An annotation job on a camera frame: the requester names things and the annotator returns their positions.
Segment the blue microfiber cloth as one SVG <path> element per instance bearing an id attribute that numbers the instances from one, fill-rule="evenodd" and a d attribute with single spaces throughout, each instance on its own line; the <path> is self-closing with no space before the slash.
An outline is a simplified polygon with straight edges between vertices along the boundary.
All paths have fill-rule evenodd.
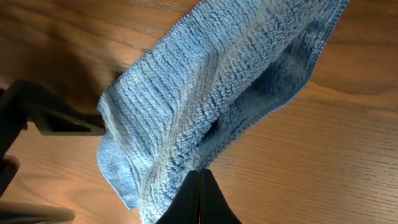
<path id="1" fill-rule="evenodd" d="M 346 7 L 332 0 L 198 3 L 100 96 L 97 161 L 142 223 L 308 83 Z"/>

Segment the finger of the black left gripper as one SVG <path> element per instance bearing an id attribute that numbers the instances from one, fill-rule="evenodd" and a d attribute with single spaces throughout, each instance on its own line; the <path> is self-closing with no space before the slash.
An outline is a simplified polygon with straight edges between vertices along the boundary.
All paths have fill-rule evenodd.
<path id="1" fill-rule="evenodd" d="M 1 89 L 1 194 L 14 178 L 19 162 L 6 152 L 32 122 L 43 136 L 102 136 L 98 114 L 83 114 L 35 82 L 15 81 Z"/>

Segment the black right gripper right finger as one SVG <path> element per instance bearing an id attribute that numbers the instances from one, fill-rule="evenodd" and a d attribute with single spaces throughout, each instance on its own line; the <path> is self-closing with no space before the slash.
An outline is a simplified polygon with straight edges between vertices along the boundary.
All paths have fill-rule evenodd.
<path id="1" fill-rule="evenodd" d="M 200 172 L 199 204 L 201 224 L 241 224 L 209 169 Z"/>

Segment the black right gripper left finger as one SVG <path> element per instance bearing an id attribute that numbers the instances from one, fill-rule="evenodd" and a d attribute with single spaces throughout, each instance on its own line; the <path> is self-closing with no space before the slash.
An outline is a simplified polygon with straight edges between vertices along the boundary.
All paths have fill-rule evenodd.
<path id="1" fill-rule="evenodd" d="M 199 224 L 199 173 L 190 171 L 156 224 Z"/>

